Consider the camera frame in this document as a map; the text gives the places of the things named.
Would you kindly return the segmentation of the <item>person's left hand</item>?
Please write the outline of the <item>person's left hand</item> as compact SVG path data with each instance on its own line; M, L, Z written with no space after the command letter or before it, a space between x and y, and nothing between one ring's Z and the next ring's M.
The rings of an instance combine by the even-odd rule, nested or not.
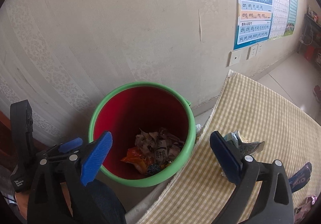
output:
M28 212L28 200L30 191L15 193L15 199L21 216L26 220Z

